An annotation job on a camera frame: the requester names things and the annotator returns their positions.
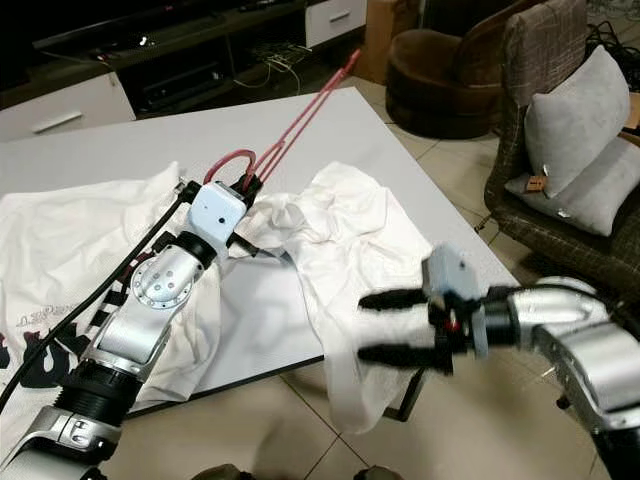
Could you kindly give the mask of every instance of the brown armchair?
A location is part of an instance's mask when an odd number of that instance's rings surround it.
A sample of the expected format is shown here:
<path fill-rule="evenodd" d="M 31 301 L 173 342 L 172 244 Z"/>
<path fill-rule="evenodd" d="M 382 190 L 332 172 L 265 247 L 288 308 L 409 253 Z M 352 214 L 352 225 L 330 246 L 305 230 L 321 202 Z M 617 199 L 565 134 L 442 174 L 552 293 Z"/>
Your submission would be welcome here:
<path fill-rule="evenodd" d="M 393 39 L 387 111 L 402 128 L 435 138 L 483 135 L 499 119 L 500 43 L 511 15 L 541 0 L 431 0 L 435 28 Z"/>
<path fill-rule="evenodd" d="M 542 215 L 504 189 L 509 179 L 530 171 L 524 115 L 532 95 L 549 92 L 582 63 L 586 34 L 585 0 L 550 0 L 509 20 L 503 44 L 502 136 L 484 198 L 501 231 L 634 302 L 640 299 L 640 188 L 618 211 L 610 237 Z"/>

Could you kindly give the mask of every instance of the gray pillow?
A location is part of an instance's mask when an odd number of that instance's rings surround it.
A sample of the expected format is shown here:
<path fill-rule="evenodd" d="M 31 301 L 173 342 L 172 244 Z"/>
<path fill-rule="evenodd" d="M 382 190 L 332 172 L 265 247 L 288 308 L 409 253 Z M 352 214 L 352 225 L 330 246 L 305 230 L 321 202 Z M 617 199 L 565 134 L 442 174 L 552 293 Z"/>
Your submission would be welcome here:
<path fill-rule="evenodd" d="M 609 236 L 618 208 L 640 183 L 640 148 L 615 137 L 584 171 L 554 198 L 525 193 L 529 175 L 505 188 L 539 212 L 597 235 Z"/>
<path fill-rule="evenodd" d="M 525 141 L 533 171 L 548 176 L 549 197 L 574 181 L 620 133 L 629 103 L 627 82 L 602 45 L 550 93 L 533 95 Z"/>

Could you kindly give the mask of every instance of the white cloth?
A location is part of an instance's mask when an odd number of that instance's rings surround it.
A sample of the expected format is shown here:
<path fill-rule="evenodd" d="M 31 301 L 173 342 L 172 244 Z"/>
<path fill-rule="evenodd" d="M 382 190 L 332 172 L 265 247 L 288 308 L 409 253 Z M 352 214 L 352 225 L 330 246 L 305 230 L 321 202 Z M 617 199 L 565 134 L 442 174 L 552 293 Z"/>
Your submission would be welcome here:
<path fill-rule="evenodd" d="M 43 338 L 101 283 L 175 198 L 178 166 L 145 181 L 115 181 L 43 193 L 8 194 L 0 200 L 0 368 L 2 388 L 22 362 L 25 334 Z M 165 229 L 181 229 L 183 205 Z M 186 400 L 213 359 L 220 337 L 220 287 L 216 265 L 202 276 L 136 406 Z M 93 338 L 90 324 L 100 301 L 76 321 L 76 334 Z M 74 368 L 67 345 L 47 350 L 39 374 Z M 19 386 L 0 423 L 0 458 L 24 433 L 58 388 Z"/>
<path fill-rule="evenodd" d="M 339 163 L 299 195 L 259 197 L 237 232 L 291 256 L 322 342 L 332 417 L 343 431 L 373 428 L 410 373 L 364 364 L 358 348 L 378 341 L 431 345 L 433 334 L 424 306 L 379 315 L 359 310 L 358 301 L 376 290 L 420 286 L 430 245 L 388 189 Z"/>

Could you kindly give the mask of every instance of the white cabinet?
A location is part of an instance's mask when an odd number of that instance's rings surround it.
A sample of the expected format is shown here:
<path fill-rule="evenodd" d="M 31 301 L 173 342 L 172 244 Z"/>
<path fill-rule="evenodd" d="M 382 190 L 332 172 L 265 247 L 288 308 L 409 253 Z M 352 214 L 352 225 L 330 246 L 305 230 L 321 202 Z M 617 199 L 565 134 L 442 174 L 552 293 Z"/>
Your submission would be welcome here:
<path fill-rule="evenodd" d="M 306 10 L 307 47 L 362 27 L 367 20 L 367 0 L 327 0 Z"/>
<path fill-rule="evenodd" d="M 0 110 L 0 141 L 135 120 L 115 73 Z"/>

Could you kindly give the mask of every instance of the white table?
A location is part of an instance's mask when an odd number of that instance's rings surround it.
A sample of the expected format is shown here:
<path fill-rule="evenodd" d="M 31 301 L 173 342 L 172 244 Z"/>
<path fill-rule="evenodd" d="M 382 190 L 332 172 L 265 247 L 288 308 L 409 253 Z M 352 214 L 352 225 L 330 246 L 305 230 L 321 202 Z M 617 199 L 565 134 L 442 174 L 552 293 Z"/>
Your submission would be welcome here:
<path fill-rule="evenodd" d="M 258 154 L 311 96 L 110 125 L 0 144 L 0 194 L 146 178 L 177 160 L 188 179 L 237 148 Z M 424 174 L 355 88 L 336 91 L 289 151 L 263 192 L 298 192 L 332 161 L 391 189 L 425 238 L 468 256 L 481 287 L 515 280 Z M 221 178 L 235 180 L 229 168 Z M 246 383 L 322 358 L 295 269 L 282 260 L 234 262 L 222 281 L 222 338 L 196 393 Z"/>

